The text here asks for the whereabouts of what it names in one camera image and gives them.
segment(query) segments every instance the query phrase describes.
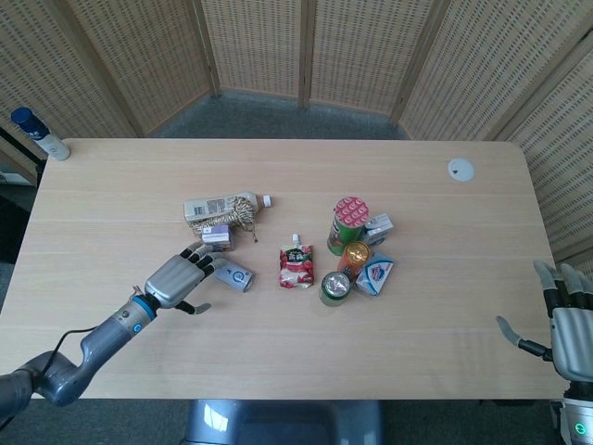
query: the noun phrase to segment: bottle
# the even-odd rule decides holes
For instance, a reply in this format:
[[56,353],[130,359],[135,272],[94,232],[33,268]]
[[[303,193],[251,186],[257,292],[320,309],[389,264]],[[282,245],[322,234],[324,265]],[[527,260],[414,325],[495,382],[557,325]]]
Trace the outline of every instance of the bottle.
[[70,156],[69,148],[57,136],[50,133],[47,126],[33,114],[30,108],[15,109],[10,119],[48,155],[57,160],[65,160]]
[[248,199],[256,213],[264,207],[271,207],[270,195],[262,196],[251,192],[239,192],[227,197],[202,197],[183,203],[185,220],[188,223],[196,223],[209,218],[222,216],[233,209],[235,197]]

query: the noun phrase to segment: black cable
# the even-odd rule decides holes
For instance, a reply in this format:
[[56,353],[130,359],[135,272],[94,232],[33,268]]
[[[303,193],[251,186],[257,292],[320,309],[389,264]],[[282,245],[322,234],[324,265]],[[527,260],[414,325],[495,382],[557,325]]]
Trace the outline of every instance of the black cable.
[[[52,363],[56,359],[57,352],[59,351],[60,347],[62,346],[62,343],[64,343],[64,340],[66,339],[67,336],[69,336],[70,334],[83,334],[85,332],[91,332],[91,331],[94,331],[96,328],[97,328],[97,326],[93,326],[93,327],[89,327],[89,328],[86,328],[86,329],[72,329],[70,331],[65,332],[62,335],[62,338],[57,342],[56,347],[54,348],[54,350],[52,350],[52,354],[49,356],[49,359],[47,360],[47,363],[45,364],[44,369],[42,370],[40,377],[43,377],[45,375],[45,373],[47,372],[47,370],[49,369],[49,367],[52,365]],[[25,371],[27,371],[30,374],[32,382],[34,382],[35,380],[37,380],[39,382],[41,380],[41,378],[35,378],[31,371],[29,371],[29,370],[25,370]],[[35,390],[38,387],[39,387],[39,385],[33,384],[32,385],[33,392],[35,392]],[[0,425],[0,433],[4,430],[4,428],[6,428],[10,424],[10,422],[12,422],[14,420],[14,418],[15,418],[14,415],[12,417],[8,417],[2,423],[2,425]]]

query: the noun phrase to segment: pringles can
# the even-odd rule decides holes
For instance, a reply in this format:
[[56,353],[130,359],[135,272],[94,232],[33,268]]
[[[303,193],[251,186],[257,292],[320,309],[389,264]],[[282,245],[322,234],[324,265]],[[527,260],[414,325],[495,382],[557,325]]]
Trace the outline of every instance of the pringles can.
[[217,269],[215,276],[239,292],[247,292],[253,283],[253,273],[231,261]]
[[334,209],[334,220],[327,238],[327,247],[334,255],[342,255],[350,241],[356,241],[369,218],[369,209],[362,199],[343,197]]
[[350,281],[341,272],[329,272],[323,277],[319,298],[327,306],[339,306],[350,292]]
[[343,273],[348,277],[350,283],[353,283],[370,256],[371,250],[363,242],[353,241],[348,243],[340,262],[337,263],[337,271]]

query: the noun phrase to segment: twine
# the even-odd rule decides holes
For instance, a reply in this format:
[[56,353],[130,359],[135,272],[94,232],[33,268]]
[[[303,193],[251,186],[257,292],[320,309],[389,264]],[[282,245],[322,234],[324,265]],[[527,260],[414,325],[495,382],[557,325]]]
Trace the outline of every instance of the twine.
[[246,232],[253,234],[254,242],[258,242],[256,237],[256,212],[251,205],[251,202],[246,197],[234,197],[233,207],[231,211],[221,216],[214,216],[206,220],[190,222],[194,235],[198,238],[202,236],[202,229],[204,227],[213,227],[215,225],[238,225]]

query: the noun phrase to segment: robotic arm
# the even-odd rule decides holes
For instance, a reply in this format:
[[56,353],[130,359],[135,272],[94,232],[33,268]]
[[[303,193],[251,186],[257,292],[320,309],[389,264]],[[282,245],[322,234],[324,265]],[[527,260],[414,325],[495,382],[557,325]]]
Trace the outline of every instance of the robotic arm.
[[561,265],[561,273],[542,261],[535,261],[534,267],[544,289],[551,349],[521,338],[503,317],[497,322],[512,344],[553,362],[556,372],[570,381],[562,401],[564,440],[593,444],[593,284],[567,264]]
[[12,374],[0,376],[0,419],[23,411],[33,392],[56,406],[77,400],[99,368],[152,322],[157,310],[175,308],[189,314],[207,311],[209,304],[194,307],[183,299],[225,263],[220,254],[211,250],[211,246],[194,243],[170,258],[146,280],[144,293],[136,288],[128,302],[91,328],[92,332],[81,341],[83,358],[79,366],[57,351],[63,336],[53,351],[38,355]]

